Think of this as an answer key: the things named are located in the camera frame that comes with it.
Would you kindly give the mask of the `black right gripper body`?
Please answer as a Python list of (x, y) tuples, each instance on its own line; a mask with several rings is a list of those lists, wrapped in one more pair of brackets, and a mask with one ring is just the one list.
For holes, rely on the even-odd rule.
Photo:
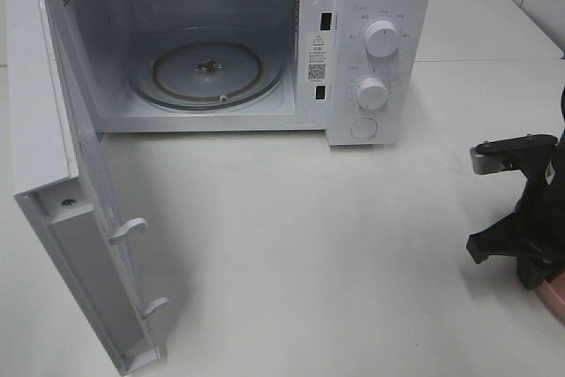
[(491, 256), (515, 258), (520, 283), (534, 290), (564, 272), (564, 139), (542, 172), (525, 178), (514, 211), (470, 235), (466, 248), (477, 264)]

